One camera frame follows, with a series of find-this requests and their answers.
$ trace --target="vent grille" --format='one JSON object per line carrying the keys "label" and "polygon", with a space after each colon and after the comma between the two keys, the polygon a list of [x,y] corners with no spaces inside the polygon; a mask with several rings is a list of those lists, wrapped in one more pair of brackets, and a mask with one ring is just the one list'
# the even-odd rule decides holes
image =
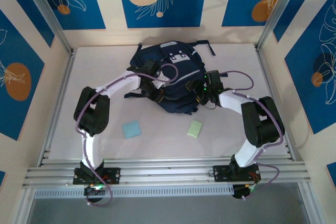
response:
{"label": "vent grille", "polygon": [[[35,199],[83,198],[83,188],[37,189]],[[115,198],[121,197],[178,197],[178,196],[211,196],[233,195],[232,185],[211,186],[157,186],[157,187],[115,187],[112,188]],[[108,197],[108,191],[102,191],[90,198]]]}

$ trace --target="purple cable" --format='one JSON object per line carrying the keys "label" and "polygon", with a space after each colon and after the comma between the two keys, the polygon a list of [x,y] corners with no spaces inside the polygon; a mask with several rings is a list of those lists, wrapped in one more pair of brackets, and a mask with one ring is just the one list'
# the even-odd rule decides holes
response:
{"label": "purple cable", "polygon": [[275,125],[275,127],[277,128],[277,131],[278,131],[279,136],[280,136],[280,141],[278,143],[266,145],[263,148],[263,150],[260,150],[257,153],[257,155],[253,158],[253,162],[255,162],[255,164],[261,165],[261,166],[267,166],[267,167],[270,167],[270,168],[273,168],[273,169],[277,170],[276,175],[269,182],[267,182],[262,188],[259,189],[259,190],[261,190],[261,189],[265,188],[266,186],[270,185],[274,180],[277,179],[277,177],[280,174],[280,170],[277,167],[275,167],[275,166],[261,164],[261,163],[258,163],[256,161],[257,161],[258,157],[264,152],[265,149],[273,147],[273,146],[281,145],[283,143],[284,136],[282,135],[282,131],[281,131],[281,128],[280,128],[277,120],[274,118],[274,116],[271,114],[271,112],[259,100],[254,99],[252,97],[248,97],[247,95],[244,95],[244,94],[236,92],[236,91],[243,91],[243,90],[250,90],[250,89],[252,89],[254,87],[254,81],[253,81],[252,77],[250,75],[244,73],[244,72],[237,71],[237,70],[226,71],[226,72],[220,73],[220,75],[225,74],[225,73],[241,73],[241,74],[245,75],[246,77],[248,77],[250,79],[251,86],[249,88],[236,89],[233,94],[235,94],[235,95],[237,95],[239,97],[243,97],[243,98],[246,98],[246,99],[249,99],[249,100],[252,100],[252,101],[256,102],[266,112],[266,114],[271,118],[271,120],[272,120],[273,124]]}
{"label": "purple cable", "polygon": [[171,67],[173,67],[175,69],[176,75],[175,75],[175,77],[173,79],[168,80],[168,81],[166,81],[166,80],[160,80],[158,78],[152,77],[152,76],[150,76],[148,74],[145,74],[145,73],[131,73],[131,74],[128,74],[128,75],[126,75],[124,77],[120,77],[119,79],[114,80],[113,82],[111,82],[110,84],[108,84],[106,86],[106,88],[104,88],[104,89],[100,90],[99,92],[97,92],[93,97],[91,97],[89,99],[89,101],[85,104],[85,106],[83,107],[82,111],[80,112],[80,114],[79,114],[79,116],[77,118],[77,121],[76,121],[75,131],[83,136],[83,155],[85,157],[85,161],[89,165],[89,168],[93,172],[93,174],[105,185],[105,187],[108,189],[108,191],[109,191],[109,193],[111,195],[111,197],[110,197],[110,199],[109,199],[109,201],[107,203],[104,203],[104,204],[93,204],[93,203],[91,203],[89,201],[89,198],[88,198],[89,194],[88,194],[87,197],[86,197],[86,201],[88,202],[88,205],[96,206],[96,207],[103,207],[103,206],[108,205],[112,201],[112,190],[111,190],[110,186],[102,179],[102,177],[100,177],[99,174],[95,171],[94,167],[92,166],[91,162],[89,161],[88,154],[87,154],[87,151],[86,151],[86,140],[87,140],[86,133],[80,132],[79,129],[78,129],[79,122],[80,122],[81,118],[83,117],[85,110],[90,106],[91,102],[97,96],[99,96],[102,92],[106,91],[106,89],[112,87],[113,85],[115,85],[119,81],[122,81],[122,80],[124,80],[126,78],[129,78],[129,77],[132,77],[132,76],[144,76],[144,77],[147,77],[149,79],[156,80],[156,81],[161,81],[161,82],[164,82],[164,83],[170,83],[170,82],[175,81],[177,79],[178,75],[179,75],[179,70],[177,69],[177,67],[175,65],[170,64],[170,63],[163,64],[161,66],[161,68],[166,67],[166,66],[171,66]]}

